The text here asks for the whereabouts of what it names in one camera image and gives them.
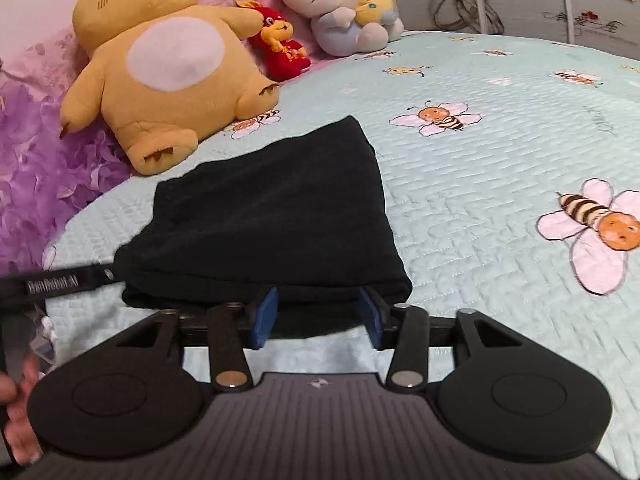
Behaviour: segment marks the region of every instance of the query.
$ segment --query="purple ruffled fabric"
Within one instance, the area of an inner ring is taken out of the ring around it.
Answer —
[[[43,253],[78,211],[131,175],[102,120],[60,140],[60,101],[25,85],[0,88],[0,274],[41,269]]]

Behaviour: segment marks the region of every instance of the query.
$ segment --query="small yellow plush toy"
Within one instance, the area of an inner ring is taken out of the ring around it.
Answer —
[[[393,23],[398,17],[394,12],[393,0],[360,0],[354,10],[355,20],[361,27],[367,23],[386,25],[386,22]]]
[[[90,62],[60,110],[62,132],[100,112],[135,170],[161,173],[233,120],[267,112],[279,88],[240,40],[258,10],[198,0],[79,0],[73,25]]]

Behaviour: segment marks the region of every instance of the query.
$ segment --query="metal screw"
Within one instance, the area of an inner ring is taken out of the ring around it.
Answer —
[[[227,388],[237,388],[248,381],[248,377],[238,370],[226,370],[216,375],[216,382]]]
[[[391,376],[391,381],[404,388],[415,388],[422,384],[424,377],[413,370],[400,370]]]

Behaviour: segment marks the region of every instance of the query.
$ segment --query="coiled cable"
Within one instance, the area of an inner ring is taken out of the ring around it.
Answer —
[[[456,11],[458,12],[459,20],[452,23],[443,23],[440,21],[439,14],[443,5],[450,0],[430,0],[429,13],[431,19],[438,30],[444,30],[447,32],[453,32],[455,30],[462,30],[470,27],[478,33],[484,34],[503,34],[504,25],[498,13],[494,8],[489,5],[489,0],[484,0],[484,13],[487,19],[487,31],[482,31],[481,23],[479,20],[478,0],[452,0]]]

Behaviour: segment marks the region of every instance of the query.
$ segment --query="plush toy foot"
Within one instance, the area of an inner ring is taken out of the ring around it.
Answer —
[[[360,52],[375,52],[381,50],[389,42],[386,28],[379,23],[367,23],[358,35],[358,49]]]
[[[277,83],[256,74],[249,80],[244,92],[236,104],[236,119],[244,121],[268,112],[280,98],[280,88]]]
[[[387,33],[389,34],[389,43],[397,41],[404,32],[404,23],[398,18],[392,25],[385,26]]]
[[[167,124],[138,124],[137,132],[129,135],[135,136],[126,150],[127,156],[134,169],[145,176],[162,173],[180,164],[198,147],[196,132]]]

